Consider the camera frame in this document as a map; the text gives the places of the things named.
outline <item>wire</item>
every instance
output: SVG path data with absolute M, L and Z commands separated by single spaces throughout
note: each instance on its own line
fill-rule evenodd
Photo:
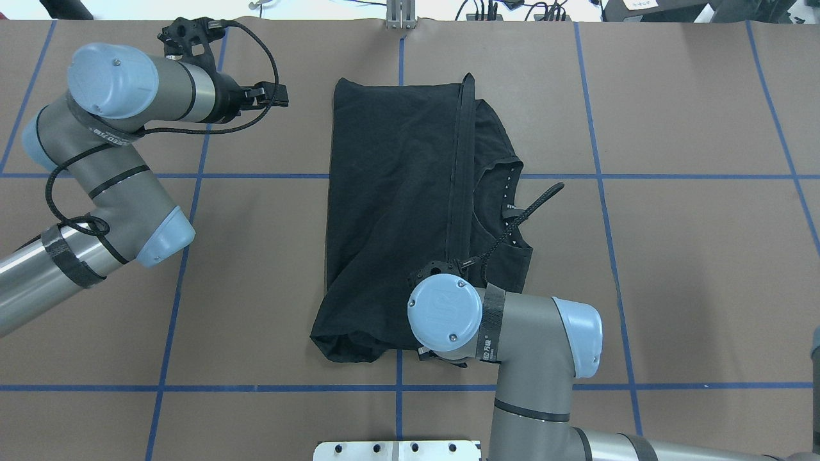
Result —
M 526 210 L 524 210 L 523 213 L 521 213 L 520 215 L 515 217 L 515 219 L 513 219 L 512 222 L 510 222 L 507 225 L 507 228 L 504 229 L 504 233 L 502 235 L 500 235 L 498 237 L 498 239 L 495 240 L 495 242 L 493 242 L 493 244 L 490 246 L 489 249 L 487 249 L 487 251 L 485 251 L 483 254 L 481 254 L 478 257 L 478 258 L 481 259 L 481 281 L 482 282 L 484 282 L 485 284 L 487 283 L 487 265 L 490 263 L 490 257 L 493 255 L 493 252 L 501 245 L 502 242 L 504 242 L 504 240 L 507 238 L 507 236 L 509 234 L 511 234 L 514 230 L 516 230 L 521 225 L 521 223 L 526 221 L 526 219 L 528 217 L 530 217 L 530 215 L 533 212 L 535 212 L 535 210 L 537 210 L 541 205 L 546 203 L 547 200 L 554 197 L 555 194 L 560 192 L 561 189 L 563 189 L 563 188 L 564 188 L 564 183 L 559 182 L 559 183 L 553 185 L 552 187 L 550 187 L 549 189 L 547 189 L 538 199 L 535 200 L 535 202 L 532 203 L 532 205 L 527 207 Z
M 254 34 L 248 27 L 244 24 L 237 22 L 237 21 L 225 21 L 226 27 L 236 27 L 245 31 L 246 34 L 250 36 L 253 41 L 255 41 L 262 50 L 267 55 L 267 58 L 271 61 L 271 68 L 273 69 L 273 94 L 271 94 L 271 99 L 267 102 L 267 105 L 262 112 L 254 118 L 253 120 L 249 121 L 240 126 L 235 126 L 233 128 L 225 128 L 224 130 L 186 130 L 184 128 L 149 128 L 148 130 L 141 130 L 137 134 L 139 135 L 150 135 L 152 133 L 180 133 L 182 135 L 227 135 L 228 133 L 235 133 L 240 130 L 244 130 L 245 128 L 249 128 L 251 126 L 256 125 L 265 115 L 267 115 L 268 111 L 271 110 L 274 103 L 274 95 L 276 95 L 276 89 L 279 88 L 279 70 L 276 68 L 276 61 L 273 59 L 273 55 L 271 54 L 271 50 Z
M 59 166 L 57 166 L 57 168 L 54 168 L 51 174 L 48 175 L 48 179 L 46 180 L 46 204 L 48 205 L 48 209 L 51 210 L 51 213 L 54 215 L 54 217 L 60 220 L 61 226 L 69 226 L 71 229 L 74 229 L 75 231 L 82 232 L 83 234 L 91 235 L 94 237 L 105 235 L 111 230 L 111 226 L 109 226 L 108 223 L 100 217 L 91 215 L 88 215 L 87 217 L 66 217 L 66 215 L 62 214 L 60 210 L 57 209 L 57 205 L 54 204 L 54 197 L 52 196 L 52 192 L 54 189 L 54 181 L 57 180 L 57 176 L 59 176 L 60 173 L 62 173 L 71 165 L 74 165 L 80 160 L 88 157 L 89 155 L 93 155 L 97 152 L 103 151 L 111 147 L 113 146 L 110 144 L 100 144 L 97 147 L 90 148 L 89 150 L 77 154 L 74 157 L 64 161 Z M 88 224 L 93 223 L 94 225 L 98 226 L 100 230 L 86 229 L 84 227 L 81 227 L 79 224 L 81 222 L 85 222 Z
M 544 7 L 544 16 L 547 16 L 547 13 L 549 12 L 549 5 L 547 5 L 547 2 L 535 2 L 534 5 L 530 5 L 530 10 L 526 12 L 526 16 L 524 16 L 524 21 L 530 19 L 530 13 L 532 13 L 532 10 L 534 10 L 535 7 L 538 6 Z
M 456 13 L 456 19 L 454 19 L 453 21 L 458 21 L 458 17 L 461 16 L 461 10 L 464 9 L 464 5 L 467 5 L 467 2 L 469 2 L 469 1 L 470 0 L 464 0 L 464 2 L 462 2 L 462 5 L 460 7 L 458 7 L 458 12 Z
M 363 5 L 378 5 L 380 7 L 386 7 L 387 3 L 379 3 L 379 2 L 366 2 L 365 0 L 346 0 L 347 2 L 353 3 L 361 3 Z
M 241 30 L 244 30 L 246 34 L 248 34 L 253 41 L 255 41 L 262 50 L 267 55 L 267 58 L 271 61 L 271 69 L 273 69 L 273 90 L 272 94 L 270 95 L 270 99 L 267 102 L 267 105 L 262 109 L 262 112 L 254 118 L 253 120 L 249 121 L 240 126 L 235 126 L 233 128 L 227 128 L 224 130 L 185 130 L 180 128 L 151 128 L 148 130 L 141 130 L 138 132 L 140 135 L 150 135 L 153 133 L 181 133 L 185 135 L 224 135 L 228 133 L 235 133 L 240 130 L 244 130 L 250 126 L 256 125 L 265 115 L 267 115 L 268 111 L 271 110 L 273 104 L 275 102 L 276 90 L 279 88 L 279 70 L 276 68 L 276 61 L 271 54 L 271 50 L 254 34 L 248 27 L 245 25 L 237 22 L 237 21 L 225 21 L 225 27 L 236 27 Z M 46 189 L 45 189 L 45 197 L 46 197 L 46 204 L 48 205 L 48 209 L 51 210 L 51 213 L 60 221 L 61 226 L 69 226 L 71 229 L 75 231 L 81 232 L 86 235 L 91 235 L 95 237 L 103 236 L 111 231 L 111 226 L 102 218 L 91 216 L 90 214 L 84 217 L 66 217 L 66 215 L 62 214 L 60 210 L 57 208 L 57 205 L 54 203 L 53 197 L 53 190 L 54 190 L 54 181 L 57 180 L 57 177 L 66 170 L 71 165 L 79 162 L 80 160 L 88 157 L 89 155 L 93 155 L 97 152 L 103 151 L 107 148 L 113 147 L 111 144 L 101 144 L 97 147 L 90 148 L 85 152 L 82 152 L 74 157 L 66 160 L 65 162 L 61 163 L 57 168 L 48 175 L 48 179 L 46 180 Z M 86 229 L 80 226 L 81 223 L 86 223 L 89 225 L 89 229 Z

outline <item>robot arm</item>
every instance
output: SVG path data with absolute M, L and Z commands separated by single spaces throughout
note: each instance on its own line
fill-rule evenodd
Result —
M 597 372 L 603 344 L 600 316 L 588 304 L 505 293 L 492 285 L 473 288 L 459 276 L 442 273 L 416 286 L 408 318 L 419 342 L 439 357 L 499 364 L 492 461 L 772 461 L 572 427 L 573 380 Z M 820 329 L 813 348 L 815 383 L 818 346 Z M 820 456 L 797 454 L 789 460 L 818 461 Z
M 136 259 L 151 267 L 193 241 L 188 219 L 131 143 L 158 131 L 143 128 L 153 120 L 226 123 L 241 110 L 262 109 L 249 126 L 270 107 L 287 105 L 278 81 L 241 87 L 216 71 L 209 43 L 231 25 L 257 39 L 233 21 L 180 18 L 158 35 L 166 55 L 176 59 L 106 43 L 75 53 L 68 92 L 26 126 L 23 144 L 52 171 L 50 185 L 68 170 L 96 209 L 75 219 L 55 212 L 61 223 L 0 260 L 0 338 L 122 265 Z M 205 52 L 194 56 L 197 44 Z M 272 58 L 271 64 L 276 71 Z

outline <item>black t-shirt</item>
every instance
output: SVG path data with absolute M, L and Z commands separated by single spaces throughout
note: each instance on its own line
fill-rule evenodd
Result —
M 311 339 L 334 362 L 372 362 L 417 349 L 408 275 L 431 261 L 485 252 L 516 214 L 523 164 L 475 81 L 367 87 L 334 94 L 327 213 L 327 293 Z M 487 280 L 521 292 L 532 248 L 515 230 Z M 467 279 L 484 286 L 480 264 Z

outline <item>blue tape line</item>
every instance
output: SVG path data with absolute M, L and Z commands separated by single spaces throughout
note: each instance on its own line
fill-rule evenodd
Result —
M 404 40 L 407 35 L 399 39 L 399 86 L 404 86 Z M 396 440 L 403 440 L 403 410 L 404 410 L 404 351 L 396 350 Z
M 5 384 L 0 392 L 157 392 L 160 386 L 108 384 Z M 291 392 L 395 392 L 393 384 L 328 385 L 166 385 L 165 392 L 198 393 L 291 393 Z M 573 390 L 629 390 L 629 384 L 575 384 Z M 812 389 L 811 381 L 758 382 L 677 382 L 638 383 L 637 390 L 737 390 L 737 389 Z M 495 384 L 405 384 L 402 392 L 495 392 Z
M 329 385 L 269 385 L 269 386 L 165 386 L 165 392 L 258 392 L 258 393 L 289 393 L 289 392 L 395 392 L 392 384 L 329 384 Z
M 208 179 L 287 179 L 287 180 L 326 180 L 327 173 L 204 173 Z
M 0 392 L 157 392 L 157 386 L 108 384 L 5 384 Z
M 216 70 L 221 71 L 222 65 L 225 63 L 225 54 L 228 45 L 229 29 L 225 29 L 225 37 L 222 38 L 222 46 L 220 48 L 219 62 L 216 64 Z M 207 124 L 206 130 L 211 129 L 211 124 Z M 205 135 L 203 139 L 202 152 L 199 155 L 199 166 L 197 168 L 197 182 L 194 186 L 194 197 L 191 200 L 191 211 L 189 214 L 189 221 L 194 223 L 194 218 L 197 213 L 197 205 L 199 202 L 199 191 L 202 188 L 203 176 L 205 172 L 205 162 L 207 161 L 207 148 L 210 135 Z M 151 418 L 151 429 L 148 433 L 148 447 L 145 449 L 145 461 L 151 461 L 153 457 L 153 447 L 157 440 L 157 428 L 159 427 L 159 418 L 162 411 L 162 396 L 164 393 L 165 382 L 168 376 L 168 363 L 171 361 L 171 346 L 174 344 L 174 334 L 176 332 L 176 318 L 180 311 L 180 301 L 182 299 L 182 282 L 185 278 L 185 268 L 188 266 L 188 256 L 190 247 L 185 247 L 182 250 L 182 261 L 180 262 L 180 273 L 176 279 L 176 292 L 174 293 L 174 304 L 171 308 L 171 321 L 168 324 L 168 336 L 165 340 L 165 351 L 162 355 L 162 368 L 160 369 L 159 387 L 157 389 L 157 398 L 154 402 L 154 413 Z
M 404 40 L 407 35 L 399 39 L 399 86 L 404 86 Z
M 811 389 L 811 382 L 691 382 L 638 384 L 638 390 Z
M 581 46 L 581 29 L 578 23 L 575 26 L 575 43 L 578 51 L 578 66 L 581 70 L 581 86 L 584 89 L 584 104 L 586 105 L 586 121 L 590 128 L 590 143 L 592 145 L 592 158 L 595 163 L 595 174 L 598 179 L 598 194 L 601 201 L 601 211 L 604 215 L 604 230 L 607 236 L 607 248 L 609 250 L 609 266 L 612 269 L 615 280 L 615 291 L 617 293 L 618 315 L 621 317 L 621 339 L 623 341 L 623 354 L 626 361 L 626 379 L 629 381 L 629 393 L 632 400 L 632 416 L 635 419 L 635 433 L 643 436 L 644 429 L 640 422 L 640 407 L 638 405 L 638 391 L 635 388 L 635 372 L 632 369 L 632 354 L 629 347 L 629 333 L 626 330 L 626 314 L 623 310 L 623 297 L 621 293 L 621 281 L 617 272 L 617 261 L 615 259 L 615 246 L 613 244 L 612 227 L 609 223 L 609 210 L 607 209 L 606 194 L 604 192 L 604 178 L 601 174 L 601 161 L 598 155 L 598 139 L 595 136 L 595 123 L 592 120 L 592 103 L 590 101 L 590 89 L 586 81 L 586 69 L 584 68 L 584 52 Z
M 783 154 L 786 155 L 786 163 L 789 164 L 789 171 L 791 171 L 791 177 L 795 181 L 797 195 L 800 198 L 800 206 L 803 207 L 803 214 L 806 216 L 806 222 L 809 224 L 809 231 L 812 234 L 812 240 L 814 240 L 814 249 L 815 251 L 817 251 L 818 256 L 820 256 L 820 239 L 818 238 L 818 232 L 817 229 L 814 227 L 814 220 L 812 219 L 812 214 L 809 211 L 809 206 L 806 203 L 805 196 L 803 195 L 803 188 L 800 186 L 800 180 L 797 177 L 795 163 L 791 158 L 791 152 L 789 151 L 789 145 L 786 143 L 786 137 L 783 135 L 783 129 L 780 125 L 780 119 L 777 117 L 777 110 L 774 108 L 774 103 L 772 102 L 772 95 L 769 93 L 768 85 L 766 84 L 766 77 L 763 75 L 763 68 L 760 66 L 758 46 L 754 42 L 754 34 L 752 34 L 752 23 L 750 21 L 746 21 L 746 33 L 749 35 L 749 45 L 751 45 L 752 47 L 752 55 L 754 56 L 754 66 L 758 69 L 758 77 L 760 77 L 760 86 L 763 87 L 763 95 L 766 97 L 766 104 L 768 104 L 769 111 L 772 113 L 772 120 L 774 121 L 775 130 L 777 130 L 777 137 L 780 138 L 780 145 L 783 147 Z
M 396 440 L 404 439 L 404 351 L 396 351 Z
M 57 27 L 57 22 L 52 21 L 51 26 L 48 27 L 48 33 L 46 34 L 46 40 L 43 43 L 43 48 L 40 49 L 40 56 L 37 58 L 37 64 L 34 66 L 34 72 L 31 74 L 29 86 L 25 89 L 25 94 L 23 94 L 23 102 L 20 103 L 20 110 L 17 112 L 17 118 L 14 120 L 14 125 L 11 127 L 11 133 L 8 136 L 8 142 L 6 142 L 6 150 L 2 153 L 2 159 L 0 159 L 0 173 L 2 173 L 3 169 L 6 168 L 8 156 L 11 154 L 11 146 L 14 145 L 14 138 L 17 137 L 17 130 L 20 129 L 20 123 L 23 120 L 23 112 L 25 112 L 25 107 L 29 104 L 31 90 L 34 89 L 34 82 L 37 81 L 37 74 L 40 73 L 40 67 L 43 66 L 43 59 L 46 57 L 48 45 L 51 44 L 51 38 L 54 35 L 55 27 Z
M 154 173 L 162 179 L 197 179 L 198 173 Z M 67 173 L 58 179 L 72 179 Z M 525 173 L 525 180 L 793 180 L 793 175 L 708 175 L 689 173 Z M 0 178 L 47 179 L 48 173 L 0 173 Z M 327 173 L 203 173 L 203 179 L 290 179 L 326 180 Z M 820 180 L 820 175 L 797 175 L 800 180 Z

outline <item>blue joint cap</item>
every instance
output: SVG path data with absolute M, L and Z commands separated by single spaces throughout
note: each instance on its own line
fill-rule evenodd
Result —
M 45 168 L 48 171 L 54 171 L 57 164 L 46 154 L 43 149 L 43 144 L 40 143 L 40 135 L 37 128 L 37 122 L 40 120 L 40 114 L 43 113 L 43 107 L 37 115 L 29 121 L 28 125 L 23 129 L 21 136 L 23 141 L 23 149 L 35 163 Z
M 408 301 L 412 333 L 425 347 L 439 352 L 467 344 L 478 332 L 481 314 L 478 291 L 452 274 L 427 277 Z
M 576 378 L 591 378 L 601 363 L 604 347 L 604 324 L 601 316 L 589 304 L 576 303 L 553 297 L 564 330 L 567 331 Z
M 145 267 L 153 267 L 194 241 L 194 227 L 176 207 L 162 220 L 159 227 L 137 254 L 137 261 Z
M 811 353 L 812 356 L 814 356 L 814 353 L 817 352 L 818 347 L 820 347 L 820 326 L 814 329 L 814 341 L 812 342 Z
M 68 89 L 87 112 L 105 118 L 128 118 L 153 102 L 159 90 L 159 74 L 151 58 L 137 48 L 89 43 L 71 58 Z

